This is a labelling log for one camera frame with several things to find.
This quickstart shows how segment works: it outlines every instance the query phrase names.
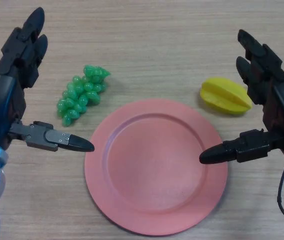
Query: plastic grapes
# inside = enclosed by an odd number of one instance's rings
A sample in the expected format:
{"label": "plastic grapes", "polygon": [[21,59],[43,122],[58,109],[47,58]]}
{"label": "plastic grapes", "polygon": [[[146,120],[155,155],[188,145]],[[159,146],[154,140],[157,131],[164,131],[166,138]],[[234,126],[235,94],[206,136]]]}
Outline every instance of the plastic grapes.
{"label": "plastic grapes", "polygon": [[62,98],[58,101],[57,115],[62,118],[62,124],[67,127],[87,111],[87,106],[98,105],[100,96],[107,89],[105,78],[110,73],[100,66],[86,65],[84,76],[74,76],[72,82],[66,85]]}

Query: table surface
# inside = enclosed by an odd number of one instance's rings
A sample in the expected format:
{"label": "table surface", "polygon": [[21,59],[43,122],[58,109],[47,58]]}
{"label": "table surface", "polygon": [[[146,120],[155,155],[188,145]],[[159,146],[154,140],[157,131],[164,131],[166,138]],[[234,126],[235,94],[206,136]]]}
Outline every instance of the table surface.
{"label": "table surface", "polygon": [[[230,117],[208,109],[198,93],[212,76],[243,84],[235,66],[237,56],[244,56],[237,41],[240,28],[267,43],[284,61],[284,0],[0,0],[0,49],[13,28],[22,26],[38,6],[45,10],[43,33],[49,45],[40,77],[25,91],[25,124],[44,121],[89,138],[118,107],[161,97],[200,112],[223,140],[263,127],[261,106]],[[99,106],[64,128],[55,114],[56,103],[85,64],[112,73],[109,89]],[[83,153],[41,151],[14,141],[8,154],[0,200],[2,239],[149,238],[119,229],[100,214],[85,183]],[[166,238],[284,239],[284,217],[276,201],[283,168],[279,151],[266,159],[231,162],[218,207],[197,226]]]}

